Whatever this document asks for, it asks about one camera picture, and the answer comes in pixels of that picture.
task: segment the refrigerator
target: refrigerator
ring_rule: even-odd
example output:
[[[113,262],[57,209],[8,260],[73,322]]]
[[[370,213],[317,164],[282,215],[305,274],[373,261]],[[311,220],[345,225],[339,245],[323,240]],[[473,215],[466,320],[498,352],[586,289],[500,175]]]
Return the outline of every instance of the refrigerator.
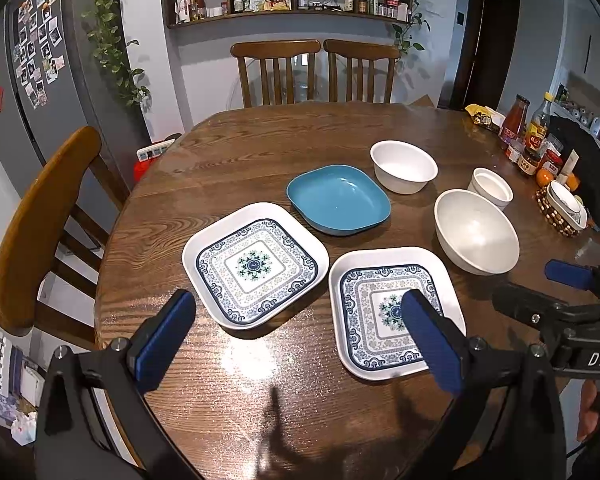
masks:
[[[20,196],[82,126],[100,132],[102,158],[129,189],[136,151],[151,143],[139,107],[118,98],[115,80],[92,55],[90,24],[81,17],[92,5],[9,0],[0,13],[0,161]],[[118,211],[91,171],[77,203],[110,232]],[[68,230],[95,247],[71,219]]]

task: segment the pothos vine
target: pothos vine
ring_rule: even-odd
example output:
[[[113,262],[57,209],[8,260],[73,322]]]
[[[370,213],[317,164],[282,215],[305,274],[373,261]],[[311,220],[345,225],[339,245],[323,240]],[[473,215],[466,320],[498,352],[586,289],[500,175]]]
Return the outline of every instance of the pothos vine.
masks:
[[[135,76],[144,72],[141,68],[131,69],[125,48],[130,44],[139,45],[138,40],[122,39],[122,24],[118,9],[120,0],[93,0],[94,9],[82,13],[83,18],[94,18],[95,24],[87,33],[94,43],[93,57],[101,67],[115,78],[120,98],[127,106],[139,105],[149,94],[146,86],[138,86]]]
[[[413,47],[416,50],[424,50],[424,47],[419,43],[412,43],[412,36],[409,33],[411,27],[413,27],[416,23],[418,25],[422,25],[423,23],[427,25],[427,28],[431,30],[429,26],[429,22],[427,20],[422,19],[422,13],[416,12],[418,6],[420,5],[418,0],[413,0],[413,5],[411,6],[411,12],[408,16],[407,23],[404,26],[396,25],[394,23],[394,31],[395,31],[395,45],[398,47],[401,53],[407,54],[408,50]]]

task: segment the cabinet handle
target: cabinet handle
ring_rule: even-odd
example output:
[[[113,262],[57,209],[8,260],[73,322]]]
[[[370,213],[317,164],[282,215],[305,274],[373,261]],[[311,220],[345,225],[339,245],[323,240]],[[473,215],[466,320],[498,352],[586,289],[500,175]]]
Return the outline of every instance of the cabinet handle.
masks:
[[[591,35],[589,34],[589,45],[587,45],[587,59],[584,62],[584,73],[587,73],[587,65],[589,64],[589,52],[591,51]]]

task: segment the chair backrest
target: chair backrest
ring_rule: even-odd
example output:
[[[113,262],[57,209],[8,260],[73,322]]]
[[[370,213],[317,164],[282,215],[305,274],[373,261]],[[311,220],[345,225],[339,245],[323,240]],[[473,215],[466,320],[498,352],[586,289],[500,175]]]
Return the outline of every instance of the chair backrest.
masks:
[[[391,90],[394,86],[395,60],[400,59],[400,51],[393,45],[375,43],[359,43],[357,41],[324,40],[324,49],[329,53],[329,101],[338,101],[338,71],[336,69],[336,54],[347,59],[347,101],[353,99],[353,66],[352,59],[357,59],[356,66],[356,101],[362,101],[363,60],[368,61],[368,74],[366,80],[366,100],[374,101],[374,61],[388,59],[386,83],[384,85],[384,102],[391,101]]]
[[[48,272],[95,298],[96,285],[56,258],[66,246],[94,270],[100,258],[64,230],[69,216],[104,247],[109,235],[75,203],[82,177],[91,168],[100,185],[122,209],[126,186],[100,157],[100,134],[91,127],[77,130],[58,149],[27,190],[0,245],[0,327],[24,336],[33,326],[83,348],[93,348],[94,330],[38,301]]]
[[[286,61],[286,102],[293,104],[294,98],[294,75],[291,58],[301,54],[309,55],[309,66],[307,74],[307,98],[314,98],[315,79],[315,54],[320,52],[320,41],[317,40],[283,40],[283,41],[251,41],[247,43],[235,43],[231,47],[231,54],[238,59],[238,71],[240,72],[240,86],[242,87],[242,101],[245,108],[251,108],[251,95],[249,93],[249,80],[247,78],[247,65],[245,57],[260,60],[260,78],[262,79],[262,103],[270,104],[269,99],[269,77],[267,75],[267,59],[273,61],[273,84],[275,104],[282,104],[282,86],[280,85],[280,66],[278,59],[283,57]]]

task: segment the round table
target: round table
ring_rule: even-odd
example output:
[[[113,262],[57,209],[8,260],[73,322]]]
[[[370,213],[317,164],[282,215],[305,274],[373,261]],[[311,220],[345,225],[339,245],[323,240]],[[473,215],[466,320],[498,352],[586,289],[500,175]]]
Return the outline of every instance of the round table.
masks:
[[[413,195],[385,190],[391,216],[373,229],[331,237],[309,228],[327,247],[331,264],[358,249],[433,251],[451,276],[467,335],[479,334],[496,348],[537,338],[535,330],[491,306],[494,285],[506,278],[572,303],[596,301],[588,292],[549,282],[542,269],[550,258],[600,264],[600,236],[588,229],[564,238],[547,224],[533,197],[535,181],[522,176],[496,137],[466,113],[309,102],[216,114],[151,166],[126,202],[104,255],[96,298],[100,343],[131,336],[176,288],[195,294],[181,263],[195,232],[253,202],[277,203],[306,226],[286,198],[286,184],[328,164],[349,164],[374,177],[369,149],[383,139],[406,140],[429,152],[438,176]],[[465,189],[479,166],[499,173],[514,192],[505,213],[520,239],[520,260],[507,276],[462,271],[436,238],[436,197]],[[278,478],[282,472],[315,480],[396,478],[449,404],[428,372],[370,383],[345,370],[327,280],[251,333],[222,329],[195,297],[196,321],[146,400],[207,479]],[[483,433],[461,460],[484,445],[489,431]]]

